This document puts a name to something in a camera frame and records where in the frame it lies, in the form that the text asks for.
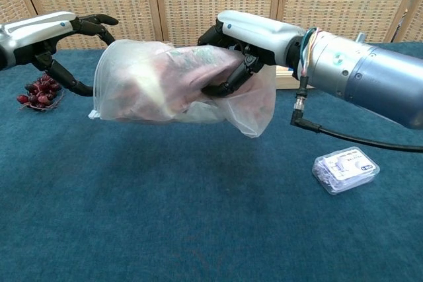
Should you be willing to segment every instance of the robotic hand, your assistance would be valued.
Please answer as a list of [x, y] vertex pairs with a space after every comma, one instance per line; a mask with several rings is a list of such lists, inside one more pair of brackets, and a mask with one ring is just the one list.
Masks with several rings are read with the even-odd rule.
[[223, 11], [198, 45], [240, 50], [244, 62], [219, 86], [203, 88], [211, 96], [237, 90], [264, 64], [293, 69], [299, 89], [291, 124], [316, 133], [383, 149], [423, 152], [423, 147], [392, 145], [343, 135], [303, 119], [307, 85], [365, 108], [409, 129], [423, 129], [423, 60], [311, 28]]
[[77, 81], [52, 55], [57, 43], [73, 34], [97, 35], [110, 45], [114, 38], [102, 23], [113, 26], [118, 21], [107, 15], [79, 18], [61, 11], [0, 24], [0, 70], [32, 63], [75, 94], [92, 96], [93, 88]]

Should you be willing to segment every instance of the teal carpet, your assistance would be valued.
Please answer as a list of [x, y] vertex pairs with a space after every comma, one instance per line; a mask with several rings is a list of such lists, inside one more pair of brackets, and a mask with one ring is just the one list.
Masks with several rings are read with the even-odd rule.
[[[383, 44], [423, 58], [423, 44]], [[101, 51], [56, 58], [92, 82]], [[227, 122], [147, 126], [88, 119], [91, 98], [19, 111], [39, 72], [0, 72], [2, 281], [421, 281], [423, 156], [358, 145], [375, 180], [332, 196], [314, 159], [353, 143], [289, 125], [278, 91], [258, 139]], [[423, 145], [411, 131], [319, 91], [327, 128]]]

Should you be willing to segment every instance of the black cable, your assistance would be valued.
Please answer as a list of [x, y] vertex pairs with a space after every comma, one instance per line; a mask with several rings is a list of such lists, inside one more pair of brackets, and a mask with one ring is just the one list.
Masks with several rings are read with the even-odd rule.
[[380, 149], [387, 149], [387, 150], [394, 150], [394, 151], [402, 151], [402, 152], [423, 153], [423, 147], [421, 146], [397, 145], [394, 143], [384, 143], [380, 141], [354, 137], [352, 135], [346, 135], [343, 133], [339, 133], [337, 131], [327, 129], [325, 127], [322, 127], [321, 125], [310, 122], [309, 120], [305, 120], [303, 118], [296, 119], [295, 125], [297, 127], [300, 127], [306, 130], [314, 131], [315, 133], [324, 133], [325, 135], [329, 135], [331, 137], [335, 137], [345, 141], [360, 143], [362, 145], [369, 145], [370, 147], [376, 147]]

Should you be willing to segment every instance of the silver robotic arm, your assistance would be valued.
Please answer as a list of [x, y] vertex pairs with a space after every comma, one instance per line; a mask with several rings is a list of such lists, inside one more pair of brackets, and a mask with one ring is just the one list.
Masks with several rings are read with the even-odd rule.
[[102, 23], [116, 25], [118, 21], [107, 15], [79, 18], [60, 11], [0, 24], [0, 70], [32, 63], [70, 91], [92, 96], [93, 88], [77, 81], [52, 55], [57, 43], [73, 34], [97, 35], [107, 45], [111, 44], [114, 38]]
[[[313, 33], [315, 39], [311, 45]], [[423, 60], [362, 42], [238, 11], [223, 11], [198, 40], [241, 50], [246, 58], [228, 80], [203, 92], [226, 96], [264, 64], [290, 67], [299, 80], [292, 124], [302, 118], [307, 85], [410, 129], [423, 129]], [[305, 52], [310, 60], [304, 73]], [[306, 129], [316, 130], [310, 125]]]

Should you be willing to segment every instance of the transparent plastic bag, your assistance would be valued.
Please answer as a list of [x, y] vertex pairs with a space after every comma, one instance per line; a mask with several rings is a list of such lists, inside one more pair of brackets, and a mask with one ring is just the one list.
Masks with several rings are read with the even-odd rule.
[[225, 81], [243, 60], [240, 52], [215, 46], [117, 40], [98, 62], [89, 117], [147, 124], [228, 120], [245, 135], [258, 137], [274, 113], [273, 67], [264, 67], [227, 97], [201, 92]]

